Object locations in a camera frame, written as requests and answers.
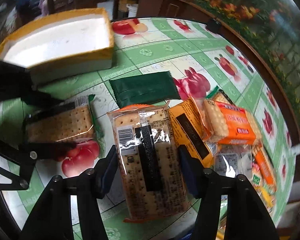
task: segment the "black label strip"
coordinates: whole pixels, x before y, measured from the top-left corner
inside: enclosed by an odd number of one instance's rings
[[[194,127],[192,126],[191,122],[189,121],[189,119],[186,117],[185,114],[179,115],[177,117],[177,120],[181,125],[181,127],[183,128],[186,135],[188,136],[189,140],[192,142],[194,148],[197,150],[200,158],[203,160],[209,154],[209,151],[204,145],[199,134],[194,129]]]
[[[73,109],[75,109],[75,102],[70,102],[70,103],[65,104],[65,105],[56,106],[56,107],[53,107],[49,110],[42,111],[42,112],[39,112],[35,115],[32,115],[31,117],[27,117],[25,119],[25,123],[26,124],[31,124],[31,123],[34,123],[34,122],[38,122],[42,119],[46,119],[48,117],[55,116],[57,114],[61,114],[63,112],[73,110]]]
[[[136,137],[140,138],[141,144],[138,145],[142,173],[147,191],[162,190],[162,181],[154,139],[151,133],[151,126],[141,126],[135,128]]]

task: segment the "white label sticker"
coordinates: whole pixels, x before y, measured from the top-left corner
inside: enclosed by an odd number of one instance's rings
[[[217,154],[217,144],[216,143],[206,143],[206,147],[211,152],[212,156]]]
[[[134,140],[132,125],[117,128],[118,143],[121,156],[137,153],[136,140]]]

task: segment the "cracker package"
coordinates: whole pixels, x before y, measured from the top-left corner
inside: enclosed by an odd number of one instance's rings
[[[194,102],[188,99],[171,107],[169,115],[177,147],[184,144],[190,155],[199,159],[204,167],[209,168],[213,165],[213,157],[219,152],[221,146],[202,141],[204,131]]]
[[[244,174],[251,181],[251,145],[222,145],[214,163],[214,169],[219,175],[234,178],[238,174]]]
[[[219,89],[218,86],[216,86],[214,90],[206,96],[206,98],[211,99],[213,101],[234,105],[234,103],[228,97],[228,95],[222,89]]]
[[[90,100],[74,98],[24,120],[27,142],[82,142],[96,137]]]
[[[254,157],[255,163],[257,164],[255,166],[258,167],[258,171],[260,171],[260,173],[262,174],[262,178],[275,191],[276,176],[268,154],[265,152],[263,147],[253,146],[252,155]]]
[[[143,222],[186,211],[167,105],[126,106],[108,116],[130,213],[125,221]]]
[[[208,99],[192,100],[201,116],[203,141],[218,144],[261,143],[261,132],[249,111]]]

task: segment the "white bucket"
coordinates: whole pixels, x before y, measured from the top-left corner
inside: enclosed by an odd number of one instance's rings
[[[138,11],[138,4],[127,4],[129,10],[128,17],[136,17]]]

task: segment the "orange cracker box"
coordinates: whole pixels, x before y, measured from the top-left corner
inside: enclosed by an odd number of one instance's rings
[[[213,164],[213,156],[221,147],[202,141],[204,131],[194,102],[188,99],[170,108],[169,116],[177,147],[184,144],[192,157],[199,159],[204,167],[210,167]]]
[[[264,151],[263,147],[253,146],[252,155],[254,156],[255,161],[259,165],[261,174],[265,179],[266,183],[269,186],[274,187],[276,189],[276,180],[275,180],[276,176],[274,174],[273,167],[271,165],[269,157],[267,153]]]
[[[240,107],[213,100],[193,99],[201,115],[202,140],[218,144],[260,144],[261,132],[253,115]]]

